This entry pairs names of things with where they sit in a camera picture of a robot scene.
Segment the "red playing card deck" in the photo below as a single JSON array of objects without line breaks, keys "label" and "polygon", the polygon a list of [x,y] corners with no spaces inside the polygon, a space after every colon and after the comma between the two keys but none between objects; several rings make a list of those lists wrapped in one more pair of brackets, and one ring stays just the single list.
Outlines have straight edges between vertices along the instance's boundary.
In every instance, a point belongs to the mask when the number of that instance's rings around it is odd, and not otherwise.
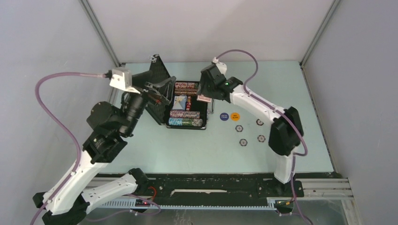
[{"label": "red playing card deck", "polygon": [[205,97],[203,95],[197,95],[197,101],[211,103],[212,99],[208,98],[208,97]]}]

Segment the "blue small blind button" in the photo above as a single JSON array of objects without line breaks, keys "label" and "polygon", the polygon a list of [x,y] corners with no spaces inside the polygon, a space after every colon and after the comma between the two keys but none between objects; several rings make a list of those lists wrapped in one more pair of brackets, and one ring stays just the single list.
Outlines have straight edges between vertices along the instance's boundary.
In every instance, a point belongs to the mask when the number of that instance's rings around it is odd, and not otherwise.
[{"label": "blue small blind button", "polygon": [[225,113],[225,112],[222,112],[222,113],[220,114],[220,119],[221,119],[222,121],[227,121],[227,120],[229,119],[229,114],[228,114],[228,113]]}]

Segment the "orange big blind button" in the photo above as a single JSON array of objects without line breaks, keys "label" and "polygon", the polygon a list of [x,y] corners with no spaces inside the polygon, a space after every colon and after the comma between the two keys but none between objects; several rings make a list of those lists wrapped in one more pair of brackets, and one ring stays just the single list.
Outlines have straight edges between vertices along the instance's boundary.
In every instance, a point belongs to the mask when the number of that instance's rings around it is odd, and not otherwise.
[{"label": "orange big blind button", "polygon": [[232,113],[232,114],[230,115],[230,119],[231,119],[232,121],[239,121],[239,120],[240,120],[240,114],[237,113],[237,112],[234,112],[234,113]]}]

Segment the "poker chip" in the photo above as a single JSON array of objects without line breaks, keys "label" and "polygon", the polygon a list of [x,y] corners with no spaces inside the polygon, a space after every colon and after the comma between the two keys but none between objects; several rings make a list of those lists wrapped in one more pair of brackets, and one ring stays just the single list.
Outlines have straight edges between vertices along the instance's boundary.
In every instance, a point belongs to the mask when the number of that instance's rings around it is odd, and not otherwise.
[{"label": "poker chip", "polygon": [[235,130],[237,132],[242,132],[243,131],[243,127],[241,125],[236,125]]},{"label": "poker chip", "polygon": [[258,137],[257,137],[257,140],[258,140],[258,142],[265,142],[265,140],[266,140],[266,138],[265,138],[265,136],[263,136],[263,135],[259,135]]},{"label": "poker chip", "polygon": [[258,126],[263,126],[263,125],[264,125],[264,123],[263,123],[260,119],[257,119],[257,120],[256,120],[256,124],[257,124]]},{"label": "poker chip", "polygon": [[240,146],[247,146],[248,141],[246,139],[240,139],[239,144],[240,144]]}]

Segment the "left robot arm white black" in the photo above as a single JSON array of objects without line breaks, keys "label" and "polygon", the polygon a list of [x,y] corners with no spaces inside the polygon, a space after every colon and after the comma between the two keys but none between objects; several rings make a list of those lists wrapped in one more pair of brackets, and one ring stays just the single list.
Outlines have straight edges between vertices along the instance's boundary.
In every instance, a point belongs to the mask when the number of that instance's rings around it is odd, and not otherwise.
[{"label": "left robot arm white black", "polygon": [[88,189],[90,181],[127,145],[147,105],[169,105],[175,77],[159,83],[149,81],[147,72],[121,79],[127,88],[122,106],[102,101],[91,110],[87,123],[92,133],[83,145],[76,144],[74,164],[49,191],[36,193],[33,201],[46,225],[77,225],[102,204],[123,195],[143,195],[149,179],[139,168],[121,178]]}]

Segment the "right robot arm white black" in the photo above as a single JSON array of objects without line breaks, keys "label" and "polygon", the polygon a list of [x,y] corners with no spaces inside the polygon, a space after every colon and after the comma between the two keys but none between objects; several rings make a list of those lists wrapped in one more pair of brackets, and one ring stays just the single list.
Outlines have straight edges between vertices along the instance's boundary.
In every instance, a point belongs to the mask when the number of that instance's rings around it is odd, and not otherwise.
[{"label": "right robot arm white black", "polygon": [[294,154],[303,140],[303,128],[296,108],[284,109],[251,91],[241,80],[226,79],[225,64],[211,64],[201,70],[197,94],[239,106],[270,126],[268,145],[276,154],[273,190],[287,195],[294,175]]}]

